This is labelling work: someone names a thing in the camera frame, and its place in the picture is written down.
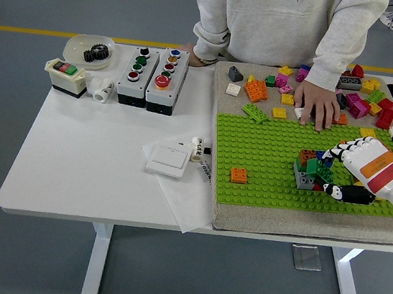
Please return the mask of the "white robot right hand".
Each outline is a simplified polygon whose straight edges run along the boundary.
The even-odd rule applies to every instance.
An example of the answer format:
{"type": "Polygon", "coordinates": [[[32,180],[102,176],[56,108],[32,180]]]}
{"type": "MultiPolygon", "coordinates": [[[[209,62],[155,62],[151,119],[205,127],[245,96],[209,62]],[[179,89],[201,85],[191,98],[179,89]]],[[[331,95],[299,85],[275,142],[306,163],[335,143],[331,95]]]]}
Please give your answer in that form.
{"type": "Polygon", "coordinates": [[[393,152],[373,137],[358,138],[326,150],[324,162],[337,159],[368,190],[393,205],[393,152]]]}

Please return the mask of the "person's left hand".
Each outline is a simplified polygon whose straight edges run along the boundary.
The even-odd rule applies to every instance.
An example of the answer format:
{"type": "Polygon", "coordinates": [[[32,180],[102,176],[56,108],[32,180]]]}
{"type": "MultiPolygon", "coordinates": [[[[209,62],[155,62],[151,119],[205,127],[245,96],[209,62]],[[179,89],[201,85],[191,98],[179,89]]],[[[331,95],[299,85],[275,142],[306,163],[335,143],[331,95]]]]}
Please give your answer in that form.
{"type": "Polygon", "coordinates": [[[340,118],[340,105],[336,94],[304,80],[294,92],[295,106],[302,108],[300,123],[306,125],[314,112],[315,130],[330,129],[333,120],[340,118]]]}

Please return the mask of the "person's right hand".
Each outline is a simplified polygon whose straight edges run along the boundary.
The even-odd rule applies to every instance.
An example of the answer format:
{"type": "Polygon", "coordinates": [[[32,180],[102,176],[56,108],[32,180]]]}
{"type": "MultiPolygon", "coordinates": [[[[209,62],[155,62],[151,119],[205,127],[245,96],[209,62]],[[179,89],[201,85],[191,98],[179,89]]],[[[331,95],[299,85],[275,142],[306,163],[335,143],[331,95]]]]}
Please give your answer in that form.
{"type": "Polygon", "coordinates": [[[213,65],[218,61],[218,58],[214,60],[206,60],[202,58],[198,58],[197,55],[194,53],[195,45],[193,43],[188,43],[177,47],[178,50],[186,51],[189,54],[189,65],[191,67],[204,67],[213,65]]]}

